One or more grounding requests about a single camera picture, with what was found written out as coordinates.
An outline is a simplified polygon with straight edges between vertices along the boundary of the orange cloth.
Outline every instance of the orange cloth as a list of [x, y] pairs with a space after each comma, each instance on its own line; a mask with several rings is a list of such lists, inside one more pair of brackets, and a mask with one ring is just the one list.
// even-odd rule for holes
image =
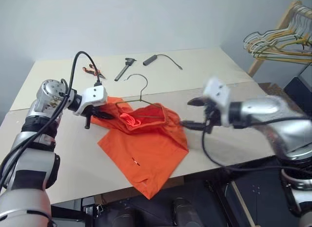
[[[122, 99], [108, 97], [107, 104], [100, 108], [115, 119], [91, 119], [92, 123], [111, 129], [98, 144], [128, 181], [151, 199], [188, 153], [179, 116], [161, 104], [156, 104], [161, 108], [149, 105], [133, 111], [129, 104], [116, 102]], [[129, 125], [120, 117], [123, 113], [141, 124]]]

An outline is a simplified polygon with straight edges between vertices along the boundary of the black floor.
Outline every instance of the black floor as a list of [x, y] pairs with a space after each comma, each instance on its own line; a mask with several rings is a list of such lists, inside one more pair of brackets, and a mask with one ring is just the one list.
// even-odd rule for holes
[[[298, 218], [288, 211], [278, 171], [253, 172], [238, 178], [236, 184], [244, 198], [254, 222], [262, 227], [295, 227]], [[171, 203], [177, 197], [188, 199], [206, 227], [226, 227], [226, 221], [212, 194], [202, 180], [186, 182], [185, 185], [161, 190], [151, 200], [137, 196], [111, 203], [107, 211], [97, 219], [97, 227], [110, 227], [118, 211], [125, 207], [135, 208], [144, 221], [140, 227], [172, 226]], [[231, 188], [226, 197], [242, 227], [249, 226], [238, 200]]]

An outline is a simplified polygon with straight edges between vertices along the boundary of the white table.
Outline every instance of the white table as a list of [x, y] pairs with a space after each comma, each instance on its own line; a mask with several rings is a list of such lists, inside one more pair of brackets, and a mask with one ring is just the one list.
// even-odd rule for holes
[[[193, 50], [187, 50], [187, 52], [184, 52], [192, 54], [192, 51]], [[140, 68], [135, 69], [134, 67], [130, 67], [127, 75], [131, 73], [141, 73], [146, 75], [150, 82], [147, 93], [155, 94], [146, 95], [144, 98], [149, 102], [162, 103], [164, 106], [176, 111], [180, 115], [181, 119], [189, 119], [195, 121], [203, 120], [203, 108], [187, 106], [186, 103], [188, 100], [194, 97], [201, 96], [201, 86], [204, 77], [210, 77], [212, 74], [215, 73], [217, 73], [219, 77], [224, 77], [227, 80], [227, 83], [229, 84], [233, 92], [233, 101], [243, 101], [247, 98], [265, 95], [265, 93], [259, 88], [259, 86], [255, 82], [253, 82], [253, 80], [250, 79], [245, 72], [239, 69], [235, 65], [235, 63], [233, 63], [233, 61], [230, 60], [228, 56], [222, 52], [222, 50], [216, 49], [215, 53], [213, 53], [212, 51], [207, 52], [206, 50], [202, 51], [204, 51], [205, 53], [217, 54], [218, 58], [214, 59], [214, 69], [208, 70], [204, 75], [201, 74], [201, 72], [199, 71], [194, 71], [193, 74], [196, 81], [190, 79], [190, 74], [186, 74], [186, 72], [191, 71], [189, 69], [186, 69], [185, 67], [190, 67], [191, 65], [182, 59], [182, 62], [180, 62], [180, 56], [176, 55], [175, 59], [177, 63], [180, 63], [180, 65], [184, 68], [183, 72], [179, 74], [179, 80], [184, 81], [184, 85], [181, 85], [180, 82], [175, 83], [175, 77], [170, 75], [168, 75], [167, 79], [157, 79], [156, 76], [152, 78], [151, 76], [155, 74], [151, 73], [155, 73], [156, 70], [144, 69], [138, 72]], [[143, 59], [141, 59], [141, 61], [149, 57], [149, 55], [150, 54], [144, 56], [140, 55], [144, 57]], [[128, 57], [138, 59], [138, 55], [128, 55]], [[66, 65], [66, 63], [70, 63], [69, 60], [45, 61], [41, 63], [50, 64], [50, 66], [47, 67], [49, 67], [48, 70], [51, 70], [56, 67], [55, 65], [53, 65], [54, 62], [60, 63], [60, 65], [63, 63], [64, 65]], [[204, 69], [203, 67], [206, 66], [206, 64], [204, 63], [206, 63], [206, 59], [202, 60], [200, 64], [197, 63], [197, 65], [195, 66], [197, 68], [202, 67], [202, 69]], [[36, 64], [34, 65], [30, 75], [28, 76], [23, 87], [21, 88], [21, 92], [17, 96], [17, 99], [12, 106], [12, 111], [10, 111], [6, 115], [2, 126], [0, 127], [0, 158], [5, 157], [5, 155], [12, 146], [16, 134], [20, 131], [24, 123], [25, 115], [28, 111], [26, 109], [26, 105], [33, 101], [35, 98], [35, 95], [33, 95], [33, 97], [28, 96], [31, 96], [37, 91], [41, 81], [43, 81], [44, 79], [60, 79], [61, 77], [64, 77], [58, 76], [58, 73], [51, 76], [45, 74], [42, 75], [42, 80], [39, 81], [38, 78], [34, 78], [36, 76], [33, 74], [39, 72], [37, 66], [38, 65]], [[163, 70], [159, 71], [160, 76], [166, 75]], [[121, 85], [121, 83], [126, 82], [110, 82], [110, 79], [114, 79], [119, 70], [115, 70], [114, 73], [110, 73], [109, 70], [103, 70], [102, 72], [109, 78], [107, 82], [103, 82], [105, 86], [108, 86], [107, 89], [109, 95], [111, 95], [109, 91], [111, 90], [112, 93], [115, 93], [116, 95], [119, 94], [118, 96], [125, 96], [126, 88], [124, 86], [122, 86], [122, 90], [114, 90], [112, 87], [113, 84], [118, 86]], [[173, 70], [170, 72], [179, 72], [179, 69], [175, 70], [173, 68]], [[81, 74], [78, 74], [78, 77], [75, 77], [74, 88], [76, 88], [76, 82], [78, 83], [78, 89], [83, 88], [84, 83], [81, 82], [81, 77], [79, 77]], [[196, 75], [201, 75], [201, 80], [197, 79]], [[138, 90], [140, 89], [139, 87], [144, 85], [143, 80], [141, 80], [139, 77], [137, 77], [136, 81], [134, 82], [138, 82], [136, 83], [136, 85], [134, 85], [138, 87]], [[127, 88], [129, 88], [130, 93], [128, 96], [137, 93], [137, 90], [133, 90], [135, 88]], [[135, 109], [139, 106], [142, 106], [142, 103], [136, 102], [133, 103], [132, 106]], [[58, 134], [56, 136], [57, 146], [55, 148], [55, 153], [57, 153], [61, 158], [58, 179], [56, 183], [47, 190], [51, 203], [77, 199], [131, 186], [131, 184], [117, 168], [117, 166], [97, 145], [97, 142], [108, 132], [108, 130], [96, 125], [92, 125], [89, 130], [85, 130], [84, 123], [84, 117], [77, 117], [74, 116], [70, 111], [64, 111], [64, 115], [58, 129]], [[190, 152], [180, 163], [180, 165], [177, 167], [171, 177], [177, 177], [216, 168], [217, 166], [210, 162], [202, 152], [200, 145], [200, 132], [194, 132], [186, 129], [185, 133], [188, 139]], [[231, 128], [215, 127], [213, 130], [213, 134], [206, 136], [206, 145], [212, 156], [225, 164], [241, 163], [273, 155], [270, 145], [264, 138], [264, 136], [253, 129], [234, 130]]]

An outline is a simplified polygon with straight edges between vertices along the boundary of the white wall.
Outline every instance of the white wall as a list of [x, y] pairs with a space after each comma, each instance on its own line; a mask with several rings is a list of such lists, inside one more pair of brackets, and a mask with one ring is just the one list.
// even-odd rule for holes
[[[253, 58], [243, 38], [274, 28], [291, 1], [0, 0], [0, 122], [34, 60], [79, 50], [105, 56], [221, 46], [248, 70]], [[284, 86], [299, 66], [268, 61], [255, 79]]]

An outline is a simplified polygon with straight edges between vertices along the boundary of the wire hanger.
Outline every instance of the wire hanger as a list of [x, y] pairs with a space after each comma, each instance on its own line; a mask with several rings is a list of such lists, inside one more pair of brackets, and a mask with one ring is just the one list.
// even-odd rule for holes
[[118, 102], [118, 103], [116, 103], [116, 105], [121, 104], [121, 103], [129, 103], [129, 102], [137, 102], [137, 101], [140, 101], [140, 102], [144, 102], [144, 103], [147, 103], [147, 104], [154, 105], [154, 106], [156, 106], [156, 107], [158, 107], [158, 108], [161, 108], [160, 106], [158, 106], [158, 105], [156, 105], [156, 104], [150, 103], [150, 102], [148, 102], [148, 101], [142, 99], [142, 92], [143, 92], [143, 90], [148, 86], [148, 80], [147, 80], [147, 78], [146, 78], [144, 75], [141, 75], [141, 74], [129, 75], [124, 81], [127, 81], [131, 76], [134, 76], [134, 75], [141, 76], [141, 77], [143, 77], [143, 78], [145, 79], [145, 81], [146, 81], [146, 85], [141, 89], [140, 98], [139, 98], [139, 99], [135, 99], [135, 100], [128, 100], [128, 101]]

